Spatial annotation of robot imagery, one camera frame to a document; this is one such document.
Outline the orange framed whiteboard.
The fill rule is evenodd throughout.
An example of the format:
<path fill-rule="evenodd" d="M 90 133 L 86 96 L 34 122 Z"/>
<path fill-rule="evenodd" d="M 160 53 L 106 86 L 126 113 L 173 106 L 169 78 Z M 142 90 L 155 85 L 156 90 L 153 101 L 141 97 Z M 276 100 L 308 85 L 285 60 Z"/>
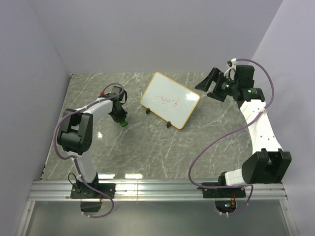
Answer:
<path fill-rule="evenodd" d="M 140 104 L 177 129 L 182 129 L 199 100 L 198 93 L 156 72 L 145 89 Z"/>

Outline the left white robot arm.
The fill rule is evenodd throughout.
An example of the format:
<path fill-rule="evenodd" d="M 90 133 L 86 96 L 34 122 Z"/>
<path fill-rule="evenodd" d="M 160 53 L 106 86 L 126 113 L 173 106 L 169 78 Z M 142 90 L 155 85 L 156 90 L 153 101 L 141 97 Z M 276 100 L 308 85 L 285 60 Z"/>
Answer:
<path fill-rule="evenodd" d="M 123 105 L 127 101 L 127 92 L 119 83 L 112 83 L 110 93 L 103 90 L 98 98 L 78 109 L 66 109 L 57 124 L 53 147 L 62 160 L 70 159 L 76 169 L 75 191 L 93 198 L 100 192 L 98 174 L 92 163 L 90 147 L 93 142 L 94 122 L 109 115 L 122 127 L 127 125 Z"/>

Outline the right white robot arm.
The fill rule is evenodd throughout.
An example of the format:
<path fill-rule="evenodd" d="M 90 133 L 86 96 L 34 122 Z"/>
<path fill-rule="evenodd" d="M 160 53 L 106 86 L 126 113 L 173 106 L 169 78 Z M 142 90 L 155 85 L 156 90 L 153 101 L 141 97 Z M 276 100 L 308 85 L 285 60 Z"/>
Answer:
<path fill-rule="evenodd" d="M 242 167 L 222 173 L 218 183 L 207 186 L 189 180 L 201 189 L 217 189 L 224 197 L 234 192 L 235 188 L 243 188 L 252 184 L 280 183 L 292 161 L 291 153 L 284 151 L 278 142 L 267 115 L 267 108 L 273 98 L 266 102 L 262 89 L 254 87 L 254 67 L 263 72 L 266 69 L 253 60 L 246 60 L 250 65 L 243 65 L 244 59 L 232 59 L 228 69 L 223 72 L 214 67 L 208 76 L 198 85 L 197 90 L 207 92 L 207 96 L 223 102 L 231 96 L 245 118 L 246 124 L 236 130 L 219 137 L 219 140 L 247 129 L 252 142 L 252 155 Z"/>

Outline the green whiteboard eraser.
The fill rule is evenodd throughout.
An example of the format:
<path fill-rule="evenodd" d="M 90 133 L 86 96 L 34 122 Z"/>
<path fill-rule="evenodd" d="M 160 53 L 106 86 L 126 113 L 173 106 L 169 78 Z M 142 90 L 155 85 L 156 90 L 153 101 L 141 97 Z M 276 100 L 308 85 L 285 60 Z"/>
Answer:
<path fill-rule="evenodd" d="M 126 125 L 128 125 L 128 122 L 127 122 L 126 120 L 121 121 L 121 126 L 122 126 L 122 127 L 124 127 L 124 126 L 126 126 Z"/>

